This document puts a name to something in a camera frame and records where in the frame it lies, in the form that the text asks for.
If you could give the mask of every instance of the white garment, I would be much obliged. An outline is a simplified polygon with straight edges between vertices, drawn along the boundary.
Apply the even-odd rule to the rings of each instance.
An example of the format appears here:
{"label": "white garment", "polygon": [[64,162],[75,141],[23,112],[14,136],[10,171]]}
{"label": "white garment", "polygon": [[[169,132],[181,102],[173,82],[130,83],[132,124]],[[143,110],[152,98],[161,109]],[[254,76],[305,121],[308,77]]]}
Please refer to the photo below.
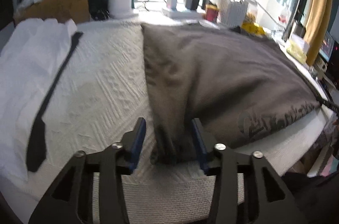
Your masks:
{"label": "white garment", "polygon": [[28,19],[0,57],[0,175],[27,180],[26,149],[35,116],[71,47],[70,20]]}

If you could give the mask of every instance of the black strap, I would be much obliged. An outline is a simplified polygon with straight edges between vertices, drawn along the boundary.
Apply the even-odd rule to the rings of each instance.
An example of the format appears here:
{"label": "black strap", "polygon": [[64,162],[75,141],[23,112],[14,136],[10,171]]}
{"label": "black strap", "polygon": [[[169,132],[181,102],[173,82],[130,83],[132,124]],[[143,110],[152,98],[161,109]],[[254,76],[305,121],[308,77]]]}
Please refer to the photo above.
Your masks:
{"label": "black strap", "polygon": [[83,35],[82,32],[76,32],[72,36],[71,49],[67,57],[65,58],[65,61],[59,68],[59,71],[55,76],[54,82],[51,85],[37,116],[35,117],[26,152],[26,166],[28,171],[32,172],[38,171],[39,167],[46,159],[45,123],[42,120],[42,116],[44,115],[47,109],[48,103],[50,102],[50,98],[53,95],[54,89],[58,84],[61,74],[64,71],[65,67],[67,66],[67,63],[69,62],[69,59],[73,55],[73,52],[75,51],[77,45],[79,44],[79,39],[82,35]]}

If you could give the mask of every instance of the brown fabric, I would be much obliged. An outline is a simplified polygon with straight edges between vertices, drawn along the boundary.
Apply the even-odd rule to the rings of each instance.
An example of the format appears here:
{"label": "brown fabric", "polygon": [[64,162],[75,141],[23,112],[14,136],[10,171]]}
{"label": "brown fabric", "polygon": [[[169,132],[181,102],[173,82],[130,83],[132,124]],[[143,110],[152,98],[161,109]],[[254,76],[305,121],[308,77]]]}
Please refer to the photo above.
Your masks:
{"label": "brown fabric", "polygon": [[302,75],[267,38],[199,24],[142,24],[157,157],[195,158],[190,121],[236,148],[268,136],[319,106]]}

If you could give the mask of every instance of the textured white fabric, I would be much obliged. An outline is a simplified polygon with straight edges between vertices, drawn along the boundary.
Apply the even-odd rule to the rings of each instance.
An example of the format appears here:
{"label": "textured white fabric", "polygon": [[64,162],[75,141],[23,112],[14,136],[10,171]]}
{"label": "textured white fabric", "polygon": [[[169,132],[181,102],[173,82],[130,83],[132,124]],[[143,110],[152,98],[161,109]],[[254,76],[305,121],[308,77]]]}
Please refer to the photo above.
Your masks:
{"label": "textured white fabric", "polygon": [[[140,26],[106,21],[78,28],[84,35],[43,117],[47,160],[37,173],[29,173],[27,183],[15,178],[11,182],[38,201],[75,151],[103,150],[120,140],[142,116],[147,122],[147,133],[140,162],[132,176],[123,176],[130,223],[185,223],[205,218],[214,177],[205,177],[195,162],[174,167],[150,164],[155,139]],[[286,129],[240,150],[247,154],[262,150],[282,174],[310,148],[330,115],[327,109],[313,111]],[[238,199],[243,199],[241,178]],[[93,214],[98,223],[97,175]]]}
{"label": "textured white fabric", "polygon": [[27,180],[26,149],[35,116],[71,48],[73,20],[28,19],[0,57],[0,174]]}

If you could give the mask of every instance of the white basket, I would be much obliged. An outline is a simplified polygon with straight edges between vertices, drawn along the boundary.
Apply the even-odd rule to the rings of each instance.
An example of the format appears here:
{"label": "white basket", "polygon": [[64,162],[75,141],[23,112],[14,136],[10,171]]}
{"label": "white basket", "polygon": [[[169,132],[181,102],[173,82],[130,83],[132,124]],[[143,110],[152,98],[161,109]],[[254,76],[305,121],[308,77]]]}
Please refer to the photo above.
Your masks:
{"label": "white basket", "polygon": [[219,0],[218,23],[226,27],[241,26],[247,12],[248,3],[240,3],[230,0]]}

